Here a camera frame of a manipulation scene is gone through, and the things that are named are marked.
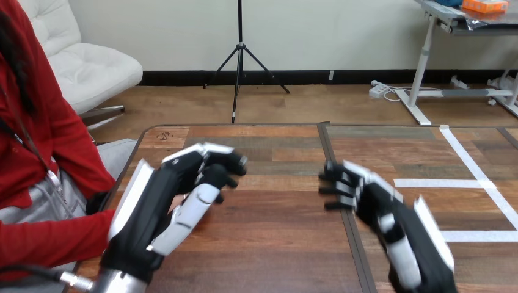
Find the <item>person's hand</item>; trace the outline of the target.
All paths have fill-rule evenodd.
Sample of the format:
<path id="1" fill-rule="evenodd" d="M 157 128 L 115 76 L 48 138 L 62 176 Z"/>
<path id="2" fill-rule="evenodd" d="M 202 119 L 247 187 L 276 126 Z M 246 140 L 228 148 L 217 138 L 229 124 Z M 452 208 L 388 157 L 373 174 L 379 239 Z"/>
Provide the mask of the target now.
<path id="1" fill-rule="evenodd" d="M 177 206 L 182 205 L 188 196 L 189 196 L 189 194 L 180 194 L 180 195 L 174 196 L 169 211 L 172 212 Z"/>

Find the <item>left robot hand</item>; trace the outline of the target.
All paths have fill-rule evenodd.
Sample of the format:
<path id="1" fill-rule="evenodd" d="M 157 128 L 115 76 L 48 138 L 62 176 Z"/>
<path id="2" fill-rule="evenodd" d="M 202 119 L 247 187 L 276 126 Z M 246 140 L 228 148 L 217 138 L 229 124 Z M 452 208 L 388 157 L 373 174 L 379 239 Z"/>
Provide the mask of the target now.
<path id="1" fill-rule="evenodd" d="M 222 189 L 237 187 L 246 162 L 233 147 L 208 142 L 165 157 L 159 168 L 141 160 L 115 210 L 93 291 L 146 291 L 163 260 L 223 202 Z M 189 196 L 170 212 L 180 194 Z"/>

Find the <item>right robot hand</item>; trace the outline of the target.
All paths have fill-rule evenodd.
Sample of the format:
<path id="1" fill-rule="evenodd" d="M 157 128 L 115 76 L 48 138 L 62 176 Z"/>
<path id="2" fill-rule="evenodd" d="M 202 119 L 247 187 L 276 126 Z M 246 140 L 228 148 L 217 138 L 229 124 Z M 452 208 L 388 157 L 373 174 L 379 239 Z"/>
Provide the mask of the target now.
<path id="1" fill-rule="evenodd" d="M 423 197 L 409 206 L 383 177 L 351 161 L 327 161 L 319 180 L 321 195 L 337 196 L 326 210 L 350 210 L 377 235 L 395 292 L 457 292 L 453 254 Z"/>

